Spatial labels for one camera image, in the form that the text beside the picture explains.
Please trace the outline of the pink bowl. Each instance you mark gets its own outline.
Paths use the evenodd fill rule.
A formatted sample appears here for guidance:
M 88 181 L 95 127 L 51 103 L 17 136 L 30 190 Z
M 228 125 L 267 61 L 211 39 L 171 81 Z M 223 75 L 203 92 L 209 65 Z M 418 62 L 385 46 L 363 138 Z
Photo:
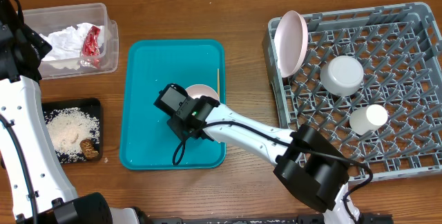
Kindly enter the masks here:
M 207 86 L 205 84 L 194 84 L 192 86 L 189 86 L 186 88 L 186 92 L 193 99 L 207 96 L 217 101 L 220 100 L 219 95 L 210 86 Z

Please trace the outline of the white napkin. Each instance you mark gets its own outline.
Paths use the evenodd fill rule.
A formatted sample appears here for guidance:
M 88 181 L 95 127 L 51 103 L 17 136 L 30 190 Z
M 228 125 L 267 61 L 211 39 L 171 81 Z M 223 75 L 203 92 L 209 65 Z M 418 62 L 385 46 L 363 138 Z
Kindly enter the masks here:
M 40 34 L 46 42 L 52 46 L 52 50 L 42 59 L 51 66 L 58 69 L 78 70 L 82 66 L 81 50 L 84 40 L 90 28 L 96 26 L 90 23 L 77 24 L 76 27 L 70 26 L 63 30 L 50 33 L 48 36 Z M 96 26 L 100 29 L 98 44 L 100 54 L 103 52 L 104 45 L 104 26 Z

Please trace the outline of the wooden chopstick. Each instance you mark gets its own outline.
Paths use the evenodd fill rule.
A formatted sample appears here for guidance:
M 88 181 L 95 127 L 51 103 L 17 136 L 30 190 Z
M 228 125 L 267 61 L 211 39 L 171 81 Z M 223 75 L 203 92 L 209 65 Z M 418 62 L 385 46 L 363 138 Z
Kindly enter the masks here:
M 217 69 L 217 94 L 218 98 L 220 98 L 220 69 Z

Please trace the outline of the red snack wrapper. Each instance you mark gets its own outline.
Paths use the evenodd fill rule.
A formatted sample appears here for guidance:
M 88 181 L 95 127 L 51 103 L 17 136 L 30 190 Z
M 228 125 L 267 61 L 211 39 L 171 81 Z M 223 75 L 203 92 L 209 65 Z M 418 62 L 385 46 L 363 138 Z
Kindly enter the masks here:
M 99 34 L 100 29 L 96 26 L 92 26 L 88 31 L 81 50 L 82 66 L 100 68 L 100 60 L 99 58 L 95 58 L 95 56 L 100 56 L 98 44 Z

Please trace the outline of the rice leftovers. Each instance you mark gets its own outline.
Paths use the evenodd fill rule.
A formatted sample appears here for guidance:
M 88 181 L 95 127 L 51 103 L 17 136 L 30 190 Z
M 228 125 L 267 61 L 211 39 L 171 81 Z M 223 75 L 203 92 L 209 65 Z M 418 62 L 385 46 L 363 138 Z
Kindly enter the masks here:
M 45 112 L 44 119 L 61 164 L 87 161 L 79 145 L 85 139 L 99 152 L 100 122 L 95 116 L 73 107 Z

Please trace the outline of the brown food piece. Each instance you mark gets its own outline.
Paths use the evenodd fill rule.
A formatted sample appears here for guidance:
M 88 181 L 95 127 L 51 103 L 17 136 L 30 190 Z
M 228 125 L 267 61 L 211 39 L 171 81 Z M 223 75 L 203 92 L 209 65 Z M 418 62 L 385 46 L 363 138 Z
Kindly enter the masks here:
M 99 152 L 94 148 L 92 140 L 82 140 L 79 145 L 87 160 L 93 160 L 98 157 Z

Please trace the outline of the pink plate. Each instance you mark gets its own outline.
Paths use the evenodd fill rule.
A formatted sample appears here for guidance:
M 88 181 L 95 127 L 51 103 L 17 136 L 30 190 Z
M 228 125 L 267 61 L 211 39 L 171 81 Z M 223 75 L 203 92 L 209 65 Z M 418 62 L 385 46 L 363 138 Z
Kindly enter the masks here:
M 305 19 L 294 10 L 285 13 L 276 28 L 274 44 L 281 76 L 294 75 L 307 53 L 308 29 Z

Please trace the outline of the grey bowl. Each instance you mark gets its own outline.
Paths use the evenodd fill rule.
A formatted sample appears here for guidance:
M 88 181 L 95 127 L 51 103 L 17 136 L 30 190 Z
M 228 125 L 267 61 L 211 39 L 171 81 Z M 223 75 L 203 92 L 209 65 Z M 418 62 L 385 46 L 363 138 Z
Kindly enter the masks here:
M 344 55 L 333 58 L 320 71 L 320 81 L 325 90 L 337 96 L 350 96 L 357 92 L 363 76 L 361 63 Z

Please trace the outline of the cream paper cup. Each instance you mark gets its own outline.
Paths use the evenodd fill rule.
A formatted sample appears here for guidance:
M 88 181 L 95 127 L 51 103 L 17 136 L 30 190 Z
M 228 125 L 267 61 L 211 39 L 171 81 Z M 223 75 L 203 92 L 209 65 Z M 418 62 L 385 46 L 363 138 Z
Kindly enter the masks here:
M 349 118 L 349 125 L 352 131 L 361 136 L 368 131 L 376 131 L 387 120 L 387 110 L 379 104 L 371 104 L 353 111 Z

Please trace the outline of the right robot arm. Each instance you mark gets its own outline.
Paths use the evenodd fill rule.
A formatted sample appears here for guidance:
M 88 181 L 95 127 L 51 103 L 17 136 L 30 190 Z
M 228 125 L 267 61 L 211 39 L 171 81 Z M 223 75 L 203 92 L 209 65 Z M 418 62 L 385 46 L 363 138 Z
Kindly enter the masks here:
M 363 222 L 349 197 L 353 190 L 348 169 L 365 165 L 344 157 L 309 125 L 296 131 L 270 127 L 207 96 L 161 97 L 155 105 L 169 115 L 167 124 L 182 142 L 189 138 L 224 142 L 270 163 L 291 195 L 322 213 L 325 223 Z

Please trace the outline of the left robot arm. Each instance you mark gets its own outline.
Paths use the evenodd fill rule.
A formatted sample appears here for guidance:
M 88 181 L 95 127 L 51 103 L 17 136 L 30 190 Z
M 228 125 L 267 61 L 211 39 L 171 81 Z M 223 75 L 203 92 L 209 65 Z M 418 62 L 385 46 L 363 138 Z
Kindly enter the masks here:
M 44 120 L 38 70 L 51 50 L 24 22 L 19 0 L 1 0 L 1 159 L 17 223 L 149 223 L 137 207 L 109 207 L 98 192 L 78 196 Z

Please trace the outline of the grey dishwasher rack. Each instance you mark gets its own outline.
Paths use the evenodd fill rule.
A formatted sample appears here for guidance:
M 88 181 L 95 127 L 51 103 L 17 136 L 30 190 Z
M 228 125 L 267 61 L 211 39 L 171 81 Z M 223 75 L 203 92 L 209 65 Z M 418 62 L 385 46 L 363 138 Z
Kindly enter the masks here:
M 262 46 L 280 127 L 309 124 L 344 156 L 368 165 L 375 180 L 441 172 L 441 33 L 426 3 L 414 2 L 305 15 L 308 49 L 302 67 L 282 77 L 274 36 L 267 25 Z M 320 70 L 347 55 L 364 68 L 361 87 L 341 97 L 327 92 Z M 358 135 L 349 118 L 379 104 L 387 122 Z

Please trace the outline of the teal serving tray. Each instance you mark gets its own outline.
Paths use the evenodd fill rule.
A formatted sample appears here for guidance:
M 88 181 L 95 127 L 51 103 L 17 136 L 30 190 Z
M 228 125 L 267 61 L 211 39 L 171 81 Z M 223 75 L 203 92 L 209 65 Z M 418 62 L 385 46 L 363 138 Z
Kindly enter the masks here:
M 128 52 L 119 159 L 130 170 L 211 169 L 223 163 L 224 143 L 190 138 L 180 164 L 173 165 L 180 141 L 167 125 L 168 115 L 154 101 L 167 84 L 183 88 L 205 84 L 226 101 L 225 58 L 213 39 L 144 40 Z

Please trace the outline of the clear plastic bin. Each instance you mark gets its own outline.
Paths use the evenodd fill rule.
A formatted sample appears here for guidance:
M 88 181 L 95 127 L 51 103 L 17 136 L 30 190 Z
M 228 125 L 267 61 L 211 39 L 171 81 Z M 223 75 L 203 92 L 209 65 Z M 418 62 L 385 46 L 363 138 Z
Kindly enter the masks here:
M 63 77 L 76 77 L 87 74 L 112 73 L 117 70 L 119 57 L 119 37 L 117 23 L 108 17 L 106 6 L 102 3 L 59 6 L 24 10 L 24 23 L 37 34 L 48 36 L 52 32 L 81 23 L 104 26 L 104 45 L 100 56 L 100 68 L 81 67 L 74 69 L 58 69 L 48 62 L 41 61 L 39 72 L 44 80 Z

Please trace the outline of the black tray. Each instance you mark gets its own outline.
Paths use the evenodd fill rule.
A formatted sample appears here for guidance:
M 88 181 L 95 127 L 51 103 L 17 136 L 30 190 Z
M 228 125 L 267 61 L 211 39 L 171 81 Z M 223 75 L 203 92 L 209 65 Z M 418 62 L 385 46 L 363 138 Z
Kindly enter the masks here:
M 76 99 L 76 100 L 47 102 L 47 103 L 42 104 L 42 107 L 43 107 L 43 113 L 49 112 L 52 110 L 78 107 L 82 111 L 85 111 L 86 113 L 89 113 L 92 116 L 95 116 L 96 118 L 98 118 L 99 122 L 100 122 L 99 157 L 98 157 L 98 159 L 87 160 L 86 162 L 98 161 L 102 158 L 102 156 L 103 156 L 103 112 L 102 112 L 101 102 L 97 98 L 92 97 L 92 98 L 84 98 L 84 99 Z

